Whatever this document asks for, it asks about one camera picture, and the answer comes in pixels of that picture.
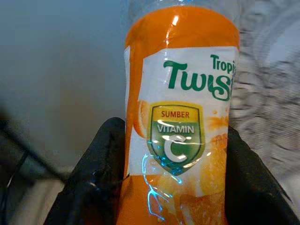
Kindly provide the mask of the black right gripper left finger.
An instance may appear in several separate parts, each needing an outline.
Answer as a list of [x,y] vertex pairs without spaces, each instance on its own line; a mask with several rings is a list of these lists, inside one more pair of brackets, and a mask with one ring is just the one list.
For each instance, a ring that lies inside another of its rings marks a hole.
[[44,224],[114,225],[125,167],[125,122],[105,121],[58,193]]

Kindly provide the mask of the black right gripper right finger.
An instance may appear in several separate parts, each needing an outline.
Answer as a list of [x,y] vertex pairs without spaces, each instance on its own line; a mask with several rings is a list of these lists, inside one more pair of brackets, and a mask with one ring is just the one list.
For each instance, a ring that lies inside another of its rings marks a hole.
[[225,215],[231,225],[298,225],[300,213],[260,157],[228,128]]

